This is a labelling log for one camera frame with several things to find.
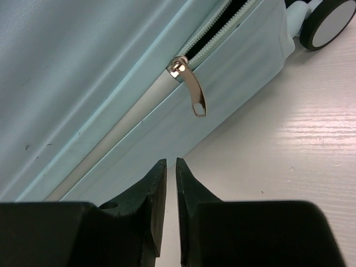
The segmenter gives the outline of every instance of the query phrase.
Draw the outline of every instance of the suitcase wheel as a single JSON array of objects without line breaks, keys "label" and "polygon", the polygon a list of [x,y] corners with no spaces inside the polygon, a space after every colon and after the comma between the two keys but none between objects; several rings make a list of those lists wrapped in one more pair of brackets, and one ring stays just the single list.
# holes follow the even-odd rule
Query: suitcase wheel
[{"label": "suitcase wheel", "polygon": [[356,12],[356,0],[323,0],[304,21],[300,43],[310,51],[332,42],[349,24]]}]

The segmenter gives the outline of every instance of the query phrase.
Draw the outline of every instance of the white wood grain surface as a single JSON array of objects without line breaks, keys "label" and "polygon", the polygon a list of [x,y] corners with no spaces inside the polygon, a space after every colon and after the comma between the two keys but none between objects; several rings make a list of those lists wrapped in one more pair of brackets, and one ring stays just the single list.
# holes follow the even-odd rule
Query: white wood grain surface
[{"label": "white wood grain surface", "polygon": [[[356,266],[356,19],[319,52],[299,46],[267,86],[185,159],[223,200],[316,203],[348,266]],[[170,170],[158,267],[180,266],[175,190]]]}]

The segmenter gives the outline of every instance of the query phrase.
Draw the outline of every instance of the suitcase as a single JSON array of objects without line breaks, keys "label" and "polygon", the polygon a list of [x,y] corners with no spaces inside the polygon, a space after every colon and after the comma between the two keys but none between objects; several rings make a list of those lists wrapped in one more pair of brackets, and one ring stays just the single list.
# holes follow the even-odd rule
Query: suitcase
[{"label": "suitcase", "polygon": [[316,51],[355,0],[4,1],[1,201],[100,204]]}]

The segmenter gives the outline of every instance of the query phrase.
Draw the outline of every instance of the black object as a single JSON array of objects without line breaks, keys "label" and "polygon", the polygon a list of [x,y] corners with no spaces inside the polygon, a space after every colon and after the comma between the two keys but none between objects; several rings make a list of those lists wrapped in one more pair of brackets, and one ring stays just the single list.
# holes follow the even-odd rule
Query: black object
[{"label": "black object", "polygon": [[[284,0],[286,8],[288,8],[291,4],[300,0]],[[309,3],[311,0],[302,0],[305,3]]]},{"label": "black object", "polygon": [[327,42],[321,45],[315,45],[313,43],[314,36],[319,29],[320,25],[328,18],[328,16],[340,7],[345,2],[353,1],[356,3],[356,0],[323,0],[320,5],[311,13],[311,15],[304,21],[303,27],[300,32],[300,43],[310,51],[316,51],[322,49],[323,47],[327,46],[331,43],[335,38],[339,36],[340,33],[346,28],[346,26],[350,23],[352,18],[355,15],[356,9],[354,10],[352,16],[346,22],[346,24],[342,25],[339,31],[335,32],[334,36],[328,40]]},{"label": "black object", "polygon": [[345,266],[314,204],[223,202],[183,159],[176,178],[182,266]]},{"label": "black object", "polygon": [[[99,208],[0,204],[0,266],[153,267],[160,255],[166,161]],[[223,202],[177,159],[184,267],[345,266],[322,212],[303,201]]]},{"label": "black object", "polygon": [[0,205],[0,266],[155,266],[166,160],[100,208],[84,202]]}]

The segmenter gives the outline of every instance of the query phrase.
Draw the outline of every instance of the zipper pull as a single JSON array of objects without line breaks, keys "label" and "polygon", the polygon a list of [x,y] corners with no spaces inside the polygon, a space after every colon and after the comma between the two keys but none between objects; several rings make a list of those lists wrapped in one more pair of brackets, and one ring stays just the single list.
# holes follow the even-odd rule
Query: zipper pull
[{"label": "zipper pull", "polygon": [[184,56],[175,57],[169,64],[167,70],[174,79],[181,75],[189,89],[191,104],[195,116],[205,117],[206,102],[204,93],[193,71],[189,69],[188,59]]}]

